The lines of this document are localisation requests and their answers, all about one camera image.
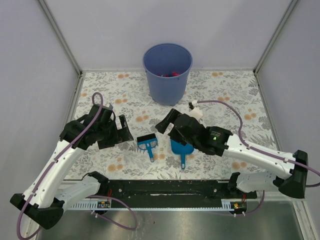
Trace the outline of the blue plastic dustpan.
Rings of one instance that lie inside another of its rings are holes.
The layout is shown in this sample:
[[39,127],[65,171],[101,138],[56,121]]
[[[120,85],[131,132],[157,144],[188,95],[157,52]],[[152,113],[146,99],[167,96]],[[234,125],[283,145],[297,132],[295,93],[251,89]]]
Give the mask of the blue plastic dustpan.
[[186,156],[190,155],[194,151],[194,147],[190,144],[182,145],[174,140],[170,140],[171,150],[174,154],[180,156],[180,166],[184,170],[186,167]]

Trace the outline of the blue hand brush black bristles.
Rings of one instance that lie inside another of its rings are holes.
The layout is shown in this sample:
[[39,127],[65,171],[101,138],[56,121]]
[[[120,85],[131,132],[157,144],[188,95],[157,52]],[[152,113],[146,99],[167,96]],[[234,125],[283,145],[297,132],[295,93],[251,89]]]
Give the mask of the blue hand brush black bristles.
[[158,139],[154,133],[137,137],[137,147],[142,151],[147,151],[150,162],[155,161],[153,149],[158,145]]

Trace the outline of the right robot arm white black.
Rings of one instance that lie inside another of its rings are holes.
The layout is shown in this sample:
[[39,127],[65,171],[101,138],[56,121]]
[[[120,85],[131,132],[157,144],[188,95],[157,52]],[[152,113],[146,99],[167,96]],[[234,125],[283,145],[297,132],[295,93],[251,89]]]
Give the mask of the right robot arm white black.
[[194,115],[180,113],[176,109],[171,109],[155,128],[164,134],[169,124],[173,128],[168,135],[179,144],[190,144],[206,155],[235,158],[264,169],[252,174],[232,174],[227,186],[231,197],[275,189],[291,198],[305,197],[308,175],[306,152],[282,152],[252,142],[243,143],[239,135],[218,126],[204,126]]

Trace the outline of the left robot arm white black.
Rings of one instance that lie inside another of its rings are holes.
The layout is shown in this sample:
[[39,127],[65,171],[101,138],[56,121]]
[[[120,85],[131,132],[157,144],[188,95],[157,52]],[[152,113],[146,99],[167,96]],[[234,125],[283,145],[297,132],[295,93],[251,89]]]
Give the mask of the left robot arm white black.
[[90,112],[68,122],[49,161],[23,193],[15,193],[10,203],[43,229],[58,223],[64,212],[79,201],[95,195],[107,196],[111,191],[108,178],[97,171],[85,174],[77,184],[60,191],[59,187],[74,163],[93,144],[106,149],[132,141],[126,117],[118,116],[117,128],[113,107],[94,104]]

